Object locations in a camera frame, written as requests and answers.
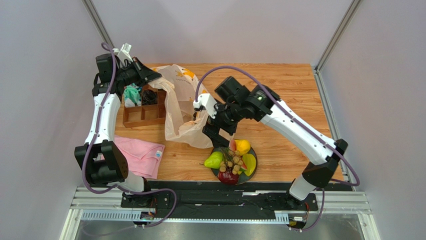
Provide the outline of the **green fake pear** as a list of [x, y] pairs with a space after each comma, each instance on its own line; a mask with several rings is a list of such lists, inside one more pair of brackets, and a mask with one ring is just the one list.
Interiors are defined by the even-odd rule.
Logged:
[[214, 151], [203, 163], [206, 168], [219, 170], [221, 163], [224, 159], [224, 155], [220, 151]]

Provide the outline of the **red fake apple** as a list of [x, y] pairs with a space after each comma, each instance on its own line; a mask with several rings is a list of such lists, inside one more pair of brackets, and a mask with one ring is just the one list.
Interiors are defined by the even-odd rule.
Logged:
[[225, 172], [219, 172], [217, 178], [223, 184], [234, 186], [238, 184], [240, 175], [235, 171], [226, 170]]

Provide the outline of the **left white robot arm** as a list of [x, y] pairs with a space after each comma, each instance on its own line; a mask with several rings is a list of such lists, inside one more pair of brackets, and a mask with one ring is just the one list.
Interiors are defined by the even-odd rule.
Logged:
[[126, 60], [122, 67], [115, 54], [102, 54], [95, 60], [98, 73], [92, 89], [92, 123], [84, 144], [74, 149], [83, 183], [95, 194], [103, 194], [113, 188], [127, 193], [142, 193], [145, 191], [145, 179], [129, 170], [126, 157], [114, 142], [116, 118], [126, 86], [136, 84], [144, 87], [162, 75], [136, 57]]

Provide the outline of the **banana print plastic bag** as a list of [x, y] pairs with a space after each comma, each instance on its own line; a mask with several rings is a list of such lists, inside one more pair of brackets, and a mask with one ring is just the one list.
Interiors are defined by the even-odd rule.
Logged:
[[211, 140], [202, 132], [209, 115], [198, 111], [197, 120], [193, 102], [199, 83], [197, 76], [177, 64], [153, 67], [162, 75], [148, 84], [166, 91], [164, 135], [167, 141], [188, 144], [198, 149], [213, 146]]

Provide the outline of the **fake longan bunch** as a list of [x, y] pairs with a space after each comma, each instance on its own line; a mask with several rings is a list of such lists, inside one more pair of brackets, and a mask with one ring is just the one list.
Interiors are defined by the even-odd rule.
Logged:
[[222, 160], [219, 164], [219, 172], [229, 172], [233, 175], [240, 175], [242, 172], [247, 170], [243, 158], [239, 156], [235, 151], [229, 148], [221, 147], [219, 152], [222, 153]]

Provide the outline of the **fake watermelon slice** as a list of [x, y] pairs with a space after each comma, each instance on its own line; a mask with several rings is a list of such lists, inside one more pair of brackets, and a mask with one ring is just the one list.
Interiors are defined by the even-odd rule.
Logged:
[[239, 156], [237, 151], [235, 150], [235, 139], [229, 142], [228, 148], [228, 154], [231, 156], [231, 162], [234, 166], [239, 166], [239, 171], [244, 172], [247, 168], [243, 161], [243, 156]]

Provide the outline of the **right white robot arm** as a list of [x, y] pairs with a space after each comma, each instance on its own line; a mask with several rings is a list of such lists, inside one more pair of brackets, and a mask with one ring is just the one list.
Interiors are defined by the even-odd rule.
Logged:
[[259, 84], [248, 90], [229, 76], [214, 91], [222, 102], [209, 93], [198, 95], [193, 102], [196, 111], [205, 110], [209, 115], [202, 132], [210, 138], [214, 147], [229, 144], [229, 140], [219, 134], [220, 130], [233, 135], [241, 120], [255, 120], [290, 140], [309, 160], [289, 188], [291, 200], [304, 201], [310, 192], [327, 186], [348, 148], [345, 140], [333, 140], [322, 135], [265, 85]]

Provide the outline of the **yellow fake pear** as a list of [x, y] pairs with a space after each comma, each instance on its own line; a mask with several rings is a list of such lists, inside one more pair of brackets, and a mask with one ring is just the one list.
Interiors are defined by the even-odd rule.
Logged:
[[235, 141], [235, 151], [239, 156], [247, 154], [251, 150], [251, 144], [246, 139], [236, 139]]

